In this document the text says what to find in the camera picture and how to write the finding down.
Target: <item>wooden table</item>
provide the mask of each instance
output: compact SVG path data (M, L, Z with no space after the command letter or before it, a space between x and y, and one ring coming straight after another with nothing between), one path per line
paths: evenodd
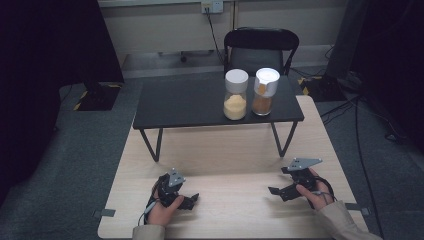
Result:
M280 168L295 157L322 158L313 168L333 186L336 197L356 203L314 102L298 96L305 116L284 158L275 153L270 124L165 129L160 162L154 162L137 130L130 129L105 209L101 238L131 238L160 175L176 168L187 179L180 194L200 193L192 211L179 210L167 227L173 239L326 238L304 198L283 202L268 187L292 184ZM291 124L275 123L287 136ZM146 133L157 136L159 130ZM360 212L351 211L367 230Z

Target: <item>yellow granular contents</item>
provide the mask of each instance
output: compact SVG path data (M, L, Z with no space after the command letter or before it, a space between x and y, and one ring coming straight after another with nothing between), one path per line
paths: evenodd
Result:
M246 114L246 100L240 95L232 95L224 102L224 114L231 120L238 120Z

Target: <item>glass jar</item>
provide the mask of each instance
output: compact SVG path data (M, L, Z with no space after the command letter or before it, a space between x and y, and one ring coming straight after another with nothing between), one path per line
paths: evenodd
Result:
M280 74L272 68L261 68L256 72L255 97L252 111L259 116L266 116L272 109L272 97L277 91Z
M239 120L246 115L246 89L249 75L241 69L225 74L224 115L230 120Z

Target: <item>brown contents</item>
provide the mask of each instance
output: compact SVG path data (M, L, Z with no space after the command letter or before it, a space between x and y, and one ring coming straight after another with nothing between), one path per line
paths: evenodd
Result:
M253 100L252 110L258 115L266 115L271 111L272 98L256 97Z
M264 85L264 84L259 84L259 87L258 87L258 93L259 93L260 95L264 95L264 94L265 94L265 92L266 92L266 85Z

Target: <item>beige sleeve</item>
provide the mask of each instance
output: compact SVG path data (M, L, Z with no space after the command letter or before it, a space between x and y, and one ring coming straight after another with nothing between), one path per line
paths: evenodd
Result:
M343 201L334 202L317 212L318 222L335 239L381 239L358 228Z
M160 225L142 225L133 229L133 240L163 240L165 228Z

